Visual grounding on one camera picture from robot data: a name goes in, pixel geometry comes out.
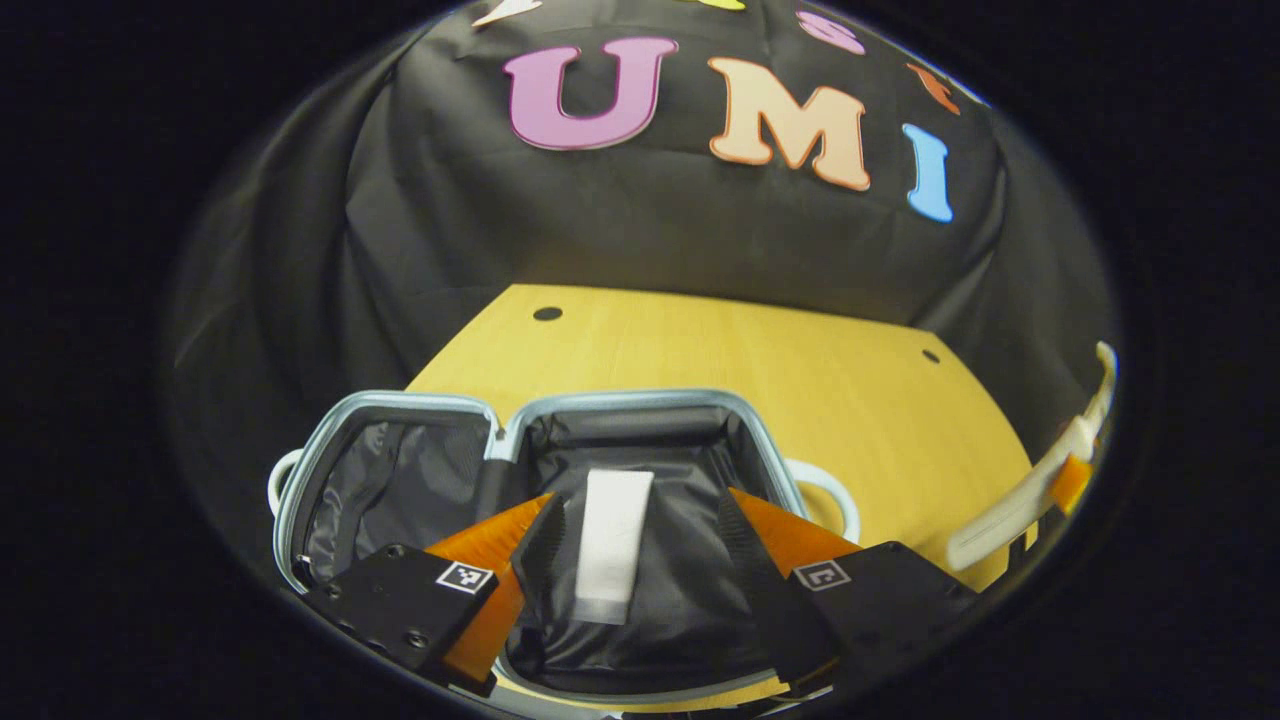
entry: pink letter u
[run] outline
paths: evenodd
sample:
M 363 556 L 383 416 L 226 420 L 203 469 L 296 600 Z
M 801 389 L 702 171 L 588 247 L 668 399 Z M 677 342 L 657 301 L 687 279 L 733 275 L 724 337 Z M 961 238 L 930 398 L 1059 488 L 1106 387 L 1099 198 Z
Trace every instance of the pink letter u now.
M 547 150 L 594 150 L 640 135 L 658 109 L 662 58 L 678 49 L 666 37 L 626 37 L 602 50 L 618 59 L 613 108 L 573 118 L 561 106 L 564 67 L 582 54 L 577 47 L 549 47 L 509 60 L 511 127 L 525 142 Z

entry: wooden table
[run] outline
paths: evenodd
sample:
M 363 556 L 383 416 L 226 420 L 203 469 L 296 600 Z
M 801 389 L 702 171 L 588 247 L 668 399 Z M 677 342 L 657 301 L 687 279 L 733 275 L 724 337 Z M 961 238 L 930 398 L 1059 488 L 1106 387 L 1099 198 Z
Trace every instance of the wooden table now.
M 563 314 L 535 319 L 543 307 Z M 786 457 L 840 479 L 860 544 L 896 539 L 943 568 L 946 538 L 1030 469 L 1000 407 L 932 333 L 749 302 L 515 284 L 407 389 L 477 397 L 506 423 L 548 395 L 689 387 L 742 396 Z M 814 519 L 840 532 L 829 496 L 801 489 Z M 998 552 L 955 577 L 983 589 L 1006 564 Z M 749 691 L 678 708 L 781 685 Z

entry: white plastic part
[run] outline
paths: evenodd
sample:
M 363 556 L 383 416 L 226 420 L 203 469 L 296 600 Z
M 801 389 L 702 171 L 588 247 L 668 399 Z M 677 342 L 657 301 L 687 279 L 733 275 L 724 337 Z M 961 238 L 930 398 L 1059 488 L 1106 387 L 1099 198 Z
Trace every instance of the white plastic part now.
M 280 514 L 280 497 L 284 496 L 284 480 L 288 479 L 289 471 L 298 464 L 300 457 L 302 457 L 302 448 L 280 457 L 276 460 L 275 468 L 271 468 L 271 475 L 266 479 L 266 503 L 271 506 L 273 518 Z
M 653 473 L 591 470 L 586 474 L 573 620 L 626 624 L 652 486 Z
M 1093 442 L 1111 411 L 1116 386 L 1115 350 L 1100 342 L 1097 355 L 1103 366 L 1102 383 L 1084 414 L 1071 418 L 1066 430 L 1014 489 L 951 536 L 947 542 L 947 565 L 952 570 L 964 570 L 1014 542 L 1044 515 L 1053 502 L 1050 487 L 1069 455 L 1084 462 L 1093 460 Z
M 845 532 L 842 533 L 842 537 L 856 544 L 863 534 L 863 521 L 858 515 L 858 505 L 854 502 L 854 496 L 849 495 L 849 488 L 837 480 L 835 475 L 817 465 L 791 460 L 790 457 L 786 460 L 786 465 L 792 480 L 819 487 L 827 491 L 831 497 L 836 500 L 836 505 L 840 507 L 840 514 L 844 515 L 845 519 Z

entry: orange part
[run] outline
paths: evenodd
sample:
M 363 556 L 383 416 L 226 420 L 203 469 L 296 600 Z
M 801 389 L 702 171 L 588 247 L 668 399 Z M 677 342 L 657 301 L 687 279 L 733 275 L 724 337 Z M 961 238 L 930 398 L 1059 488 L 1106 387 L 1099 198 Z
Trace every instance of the orange part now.
M 1057 478 L 1050 486 L 1048 493 L 1053 502 L 1062 509 L 1062 512 L 1071 512 L 1080 501 L 1080 496 L 1084 495 L 1084 488 L 1092 477 L 1093 465 L 1078 460 L 1074 455 L 1068 455 L 1066 462 L 1057 471 Z
M 836 533 L 792 515 L 767 500 L 737 488 L 728 491 L 742 509 L 746 520 L 751 523 L 755 534 L 760 536 L 760 542 L 785 578 L 801 565 L 832 560 L 861 550 Z
M 511 562 L 511 553 L 516 551 L 516 546 L 520 544 L 521 538 L 529 532 L 550 497 L 548 493 L 504 510 L 461 533 L 444 538 L 426 551 L 454 562 L 466 562 L 485 570 L 498 570 Z
M 511 628 L 516 625 L 520 611 L 525 607 L 525 593 L 520 588 L 520 580 L 516 579 L 511 562 L 498 570 L 497 578 L 497 589 L 444 655 L 445 665 L 476 683 L 484 683 L 489 676 L 489 670 L 502 652 Z

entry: white basket handle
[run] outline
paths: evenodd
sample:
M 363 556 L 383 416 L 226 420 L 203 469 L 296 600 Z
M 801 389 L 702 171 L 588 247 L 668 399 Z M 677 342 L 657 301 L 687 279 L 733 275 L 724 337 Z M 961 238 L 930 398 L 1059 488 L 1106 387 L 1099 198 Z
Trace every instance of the white basket handle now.
M 284 480 L 288 479 L 289 471 L 298 464 L 300 457 L 302 457 L 301 448 L 280 457 L 275 462 L 275 468 L 271 468 L 271 475 L 266 479 L 266 503 L 271 507 L 271 516 L 280 512 L 280 496 L 284 495 Z
M 849 495 L 849 488 L 846 488 L 831 473 L 818 468 L 817 465 L 791 460 L 790 457 L 786 460 L 786 465 L 792 480 L 819 487 L 831 493 L 831 497 L 836 498 L 836 505 L 840 506 L 840 514 L 845 516 L 844 538 L 856 544 L 858 538 L 863 534 L 863 523 L 858 515 L 858 505 L 854 502 L 854 496 Z

